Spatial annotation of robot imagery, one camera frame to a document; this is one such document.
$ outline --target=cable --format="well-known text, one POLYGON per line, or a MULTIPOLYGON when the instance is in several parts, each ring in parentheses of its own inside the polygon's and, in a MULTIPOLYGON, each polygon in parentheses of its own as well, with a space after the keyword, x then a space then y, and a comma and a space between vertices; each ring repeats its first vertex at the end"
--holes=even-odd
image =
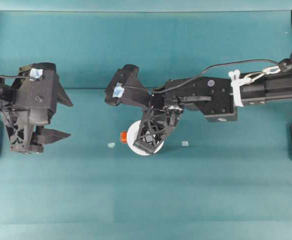
POLYGON ((0 75, 0 78, 2 79, 30 79, 34 81, 38 81, 38 78, 34 78, 31 76, 5 76, 5 75, 0 75))
POLYGON ((184 85, 187 85, 187 84, 191 83, 192 81, 194 81, 194 80, 198 79, 199 77, 201 77, 203 74, 205 74, 210 69, 218 68, 218 67, 224 67, 224 66, 237 65, 237 64, 246 64, 246 63, 271 63, 271 64, 278 65, 278 63, 276 61, 269 60, 269 59, 250 59, 250 60, 243 60, 243 61, 233 61, 233 62, 229 62, 229 63, 211 65, 211 66, 205 68, 198 75, 196 75, 196 76, 194 76, 194 77, 192 77, 190 79, 185 80, 183 83, 181 83, 179 85, 176 85, 176 86, 172 86, 172 87, 166 88, 164 90, 155 90, 155 89, 141 88, 141 87, 137 87, 137 86, 125 86, 125 85, 123 85, 122 87, 123 88, 129 88, 129 89, 138 89, 138 90, 142 90, 142 91, 146 91, 146 92, 152 92, 154 94, 163 94, 165 92, 181 88, 184 85))

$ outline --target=small orange cap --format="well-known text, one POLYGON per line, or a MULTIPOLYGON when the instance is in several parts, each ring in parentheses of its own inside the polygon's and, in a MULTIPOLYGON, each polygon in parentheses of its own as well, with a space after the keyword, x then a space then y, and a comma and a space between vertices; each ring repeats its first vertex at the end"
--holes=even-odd
POLYGON ((127 132, 126 131, 122 131, 120 133, 120 141, 123 143, 123 144, 126 144, 127 143, 127 132))

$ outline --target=white disc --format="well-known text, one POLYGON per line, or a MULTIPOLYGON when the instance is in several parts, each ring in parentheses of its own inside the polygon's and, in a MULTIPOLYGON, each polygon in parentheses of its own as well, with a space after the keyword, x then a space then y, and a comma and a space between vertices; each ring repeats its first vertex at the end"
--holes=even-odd
MULTIPOLYGON (((134 146, 134 142, 135 142, 137 135, 138 135, 140 122, 141 122, 141 120, 134 122, 130 126, 130 128, 128 129, 128 131, 127 131, 127 144, 130 147, 130 149, 133 150, 138 155, 149 156, 150 155, 149 153, 146 153, 145 151, 140 150, 139 148, 134 146)), ((162 148, 163 145, 164 145, 164 141, 157 147, 157 149, 155 150, 154 153, 158 152, 162 148)))

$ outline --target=teal table surface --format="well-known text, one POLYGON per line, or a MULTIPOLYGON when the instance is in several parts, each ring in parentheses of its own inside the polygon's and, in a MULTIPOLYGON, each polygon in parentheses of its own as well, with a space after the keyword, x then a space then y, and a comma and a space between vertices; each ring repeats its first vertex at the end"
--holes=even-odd
POLYGON ((52 128, 70 138, 20 155, 0 133, 0 239, 292 239, 292 101, 228 123, 187 111, 144 157, 119 142, 139 108, 67 93, 52 128))
POLYGON ((49 126, 72 136, 43 154, 9 152, 0 122, 0 240, 292 239, 292 100, 240 108, 237 122, 186 111, 161 151, 142 157, 119 142, 141 110, 106 105, 102 89, 127 63, 154 87, 291 51, 289 11, 0 11, 0 73, 54 62, 74 103, 49 126))

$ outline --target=small translucent piece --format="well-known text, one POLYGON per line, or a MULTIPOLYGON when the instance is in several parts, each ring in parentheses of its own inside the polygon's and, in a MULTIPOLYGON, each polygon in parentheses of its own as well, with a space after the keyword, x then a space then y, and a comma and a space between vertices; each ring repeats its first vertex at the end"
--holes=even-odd
POLYGON ((189 147, 189 142, 188 141, 182 141, 181 146, 183 147, 189 147))
POLYGON ((114 142, 108 143, 108 147, 111 149, 114 148, 115 146, 116 146, 116 144, 114 142))

